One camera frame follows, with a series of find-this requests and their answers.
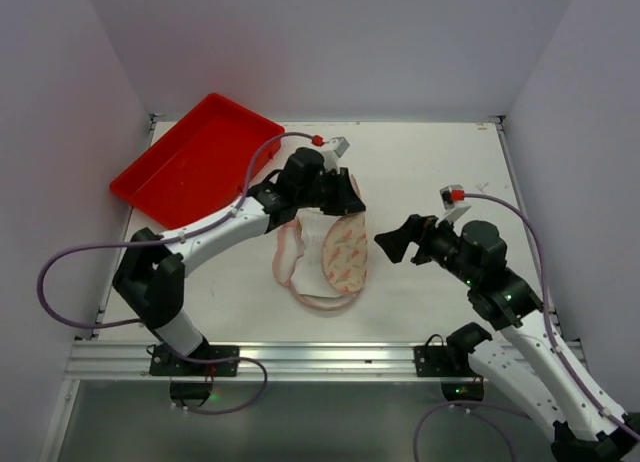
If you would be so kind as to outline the floral mesh laundry bag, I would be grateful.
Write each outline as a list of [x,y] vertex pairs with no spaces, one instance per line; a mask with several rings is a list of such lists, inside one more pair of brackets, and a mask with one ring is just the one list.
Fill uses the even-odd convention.
[[302,255],[297,216],[277,230],[277,248],[272,261],[276,282],[301,305],[322,312],[342,311],[364,291],[368,275],[368,231],[366,214],[330,216],[336,221],[323,247],[323,270],[338,293],[336,299],[300,295],[291,282],[297,259]]

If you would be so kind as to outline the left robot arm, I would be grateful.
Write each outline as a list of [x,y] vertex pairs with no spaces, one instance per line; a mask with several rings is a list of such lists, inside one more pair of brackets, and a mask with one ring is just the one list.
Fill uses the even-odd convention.
[[340,164],[345,150],[344,139],[331,148],[298,148],[275,181],[250,187],[229,206],[181,230],[139,230],[114,276],[115,291],[173,355],[190,363],[205,359],[209,343],[184,310],[186,278],[222,252],[292,221],[301,209],[328,216],[364,212]]

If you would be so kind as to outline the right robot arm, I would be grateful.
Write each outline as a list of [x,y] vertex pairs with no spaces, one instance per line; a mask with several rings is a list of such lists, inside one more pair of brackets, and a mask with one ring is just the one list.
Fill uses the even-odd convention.
[[550,439],[558,461],[620,461],[638,447],[638,414],[609,397],[558,331],[546,327],[542,301],[508,267],[507,244],[493,224],[471,221],[455,232],[434,216],[412,215],[374,240],[393,263],[416,244],[412,263],[435,262],[463,282],[475,312],[524,360],[513,360],[489,331],[469,323],[439,349],[415,349],[418,364],[435,362],[492,381]]

